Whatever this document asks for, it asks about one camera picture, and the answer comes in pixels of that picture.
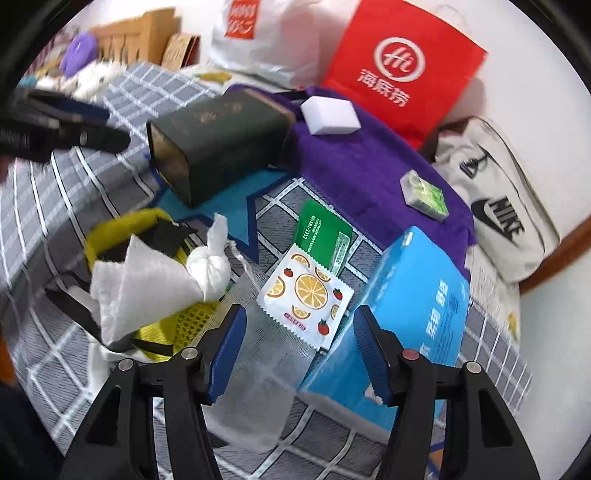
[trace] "gray plaid bedsheet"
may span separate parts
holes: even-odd
[[[49,302],[47,284],[58,272],[75,271],[89,280],[83,245],[97,224],[146,206],[157,191],[145,158],[146,120],[214,96],[198,83],[147,63],[130,68],[99,102],[111,122],[128,128],[129,149],[121,155],[83,148],[55,152],[39,169],[16,163],[0,190],[0,325],[17,377],[42,422],[65,452],[90,407],[86,371],[87,334]],[[291,245],[297,212],[308,198],[326,205],[304,179],[285,182],[256,201],[259,264],[268,273]],[[198,221],[198,243],[206,228]],[[341,278],[360,295],[381,250],[355,231]],[[229,255],[233,278],[242,266]],[[511,340],[486,312],[471,302],[457,363],[477,360],[516,412],[531,374]],[[444,412],[435,422],[433,444],[443,441]],[[154,401],[158,471],[171,479],[164,433],[164,406]],[[334,422],[296,400],[275,449],[254,454],[232,446],[216,449],[225,479],[365,479],[377,472],[383,445]],[[428,470],[426,477],[437,472]]]

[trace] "screw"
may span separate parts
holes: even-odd
[[[407,348],[407,349],[404,349],[404,350],[402,351],[402,356],[403,356],[403,357],[404,357],[406,360],[411,360],[411,361],[413,361],[413,360],[418,360],[418,357],[419,357],[420,355],[418,354],[418,352],[417,352],[416,350],[413,350],[413,349],[411,349],[411,348]]]
[[[132,366],[134,366],[134,361],[131,358],[124,358],[118,365],[122,372],[127,372]]]
[[[181,352],[181,356],[185,360],[193,360],[193,358],[195,358],[198,354],[199,354],[199,352],[197,351],[197,349],[193,348],[192,346],[186,348],[185,350],[183,350]]]
[[[468,362],[466,364],[466,370],[468,370],[471,374],[477,375],[482,372],[482,367],[476,362]]]

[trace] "purple cloth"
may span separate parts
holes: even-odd
[[[73,77],[98,58],[99,45],[91,33],[81,33],[74,37],[60,63],[60,70],[66,78]]]
[[[288,168],[314,184],[341,215],[380,248],[388,248],[415,225],[470,279],[464,264],[468,246],[476,243],[472,212],[427,160],[358,105],[353,104],[360,130],[349,135],[310,135],[298,106],[282,94],[261,92],[296,114],[295,145],[289,149]],[[345,98],[320,87],[309,88],[306,93]],[[449,210],[446,220],[440,223],[406,205],[400,178],[409,170],[443,191]]]

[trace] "white tissue bundle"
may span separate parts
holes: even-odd
[[[207,246],[189,255],[187,268],[135,235],[125,262],[96,261],[90,295],[100,305],[103,343],[110,345],[194,303],[219,300],[230,281],[227,238],[227,220],[216,214]]]

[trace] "yellow bag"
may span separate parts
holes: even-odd
[[[143,209],[101,223],[86,237],[86,260],[90,271],[100,254],[125,242],[131,235],[139,235],[152,228],[158,220],[172,222],[161,209]],[[187,261],[187,253],[179,248],[175,257],[181,264]],[[155,362],[168,360],[195,338],[215,312],[218,302],[196,303],[189,308],[140,328],[134,336],[134,345]]]

